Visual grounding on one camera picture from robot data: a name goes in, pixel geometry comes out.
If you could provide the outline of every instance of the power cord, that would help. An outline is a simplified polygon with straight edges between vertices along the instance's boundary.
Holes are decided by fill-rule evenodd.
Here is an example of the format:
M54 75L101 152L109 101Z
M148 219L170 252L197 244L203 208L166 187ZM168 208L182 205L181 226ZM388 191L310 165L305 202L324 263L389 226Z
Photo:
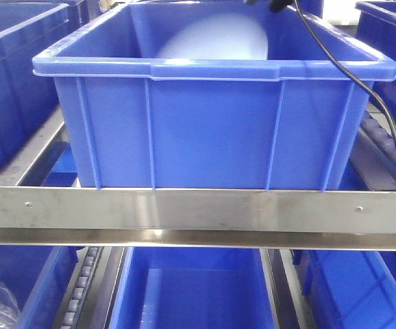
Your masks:
M388 122L388 126L390 127L391 134L393 136L393 140L395 141L395 146L396 146L396 124L393 119L393 116L391 115L390 110L387 108L386 104L384 103L384 100L371 88L369 88L362 80L360 80L358 77L356 77L352 72L347 70L330 52L327 50L325 45L321 42L319 39L318 35L315 33L315 31L311 28L309 25L308 21L306 20L306 17L304 16L303 12L300 9L299 6L299 0L294 0L295 3L295 8L297 10L298 15L300 16L301 21L305 25L306 29L309 31L311 36L315 39L317 44L320 46L321 50L323 53L327 56L327 58L332 62L332 64L340 70L344 75L346 75L350 80L352 80L355 84L357 84L359 87L361 87L366 93L368 93L372 99L375 101L374 105L384 114L386 117L386 120Z

